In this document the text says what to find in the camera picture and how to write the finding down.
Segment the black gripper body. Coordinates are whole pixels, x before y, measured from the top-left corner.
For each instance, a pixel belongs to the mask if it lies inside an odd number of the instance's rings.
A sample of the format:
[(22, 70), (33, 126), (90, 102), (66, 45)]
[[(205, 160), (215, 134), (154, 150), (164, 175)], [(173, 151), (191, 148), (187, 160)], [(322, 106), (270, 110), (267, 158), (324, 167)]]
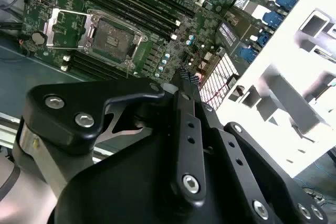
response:
[(163, 135), (146, 139), (77, 174), (58, 199), (54, 223), (253, 223), (228, 152), (234, 137), (211, 129), (214, 154), (204, 155), (206, 198), (192, 208), (170, 188), (171, 144)]

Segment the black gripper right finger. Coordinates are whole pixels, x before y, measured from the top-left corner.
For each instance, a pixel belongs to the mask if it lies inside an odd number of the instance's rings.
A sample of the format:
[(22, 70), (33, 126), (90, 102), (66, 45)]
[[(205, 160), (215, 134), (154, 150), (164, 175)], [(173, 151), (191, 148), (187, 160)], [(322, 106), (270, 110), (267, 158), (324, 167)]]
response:
[(222, 125), (188, 77), (202, 124), (207, 199), (189, 223), (327, 223), (322, 208), (235, 123)]

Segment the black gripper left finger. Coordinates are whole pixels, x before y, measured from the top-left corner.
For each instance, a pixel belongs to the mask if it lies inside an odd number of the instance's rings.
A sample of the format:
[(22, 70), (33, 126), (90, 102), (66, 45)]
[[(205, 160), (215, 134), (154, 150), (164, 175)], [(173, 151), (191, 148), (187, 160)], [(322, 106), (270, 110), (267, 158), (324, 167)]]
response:
[(34, 87), (23, 112), (23, 149), (59, 199), (77, 174), (147, 137), (163, 135), (172, 145), (174, 197), (183, 204), (202, 204), (202, 124), (188, 77), (179, 70), (163, 84), (130, 78)]

